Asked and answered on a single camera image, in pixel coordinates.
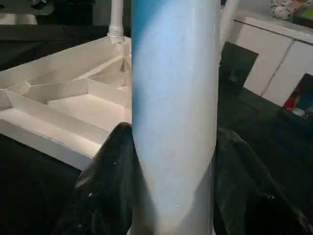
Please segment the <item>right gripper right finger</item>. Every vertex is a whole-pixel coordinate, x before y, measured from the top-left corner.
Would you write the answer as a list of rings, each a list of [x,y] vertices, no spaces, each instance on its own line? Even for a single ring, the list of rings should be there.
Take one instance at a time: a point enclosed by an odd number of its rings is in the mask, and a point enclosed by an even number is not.
[[[234,131],[219,128],[213,229],[217,235],[310,235],[313,189],[296,171],[275,178]]]

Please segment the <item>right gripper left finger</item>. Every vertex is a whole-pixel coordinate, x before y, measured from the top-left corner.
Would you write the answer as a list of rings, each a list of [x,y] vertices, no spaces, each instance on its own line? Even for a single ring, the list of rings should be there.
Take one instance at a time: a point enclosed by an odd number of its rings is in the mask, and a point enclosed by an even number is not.
[[[55,234],[127,234],[133,220],[137,165],[132,126],[121,122],[81,172]]]

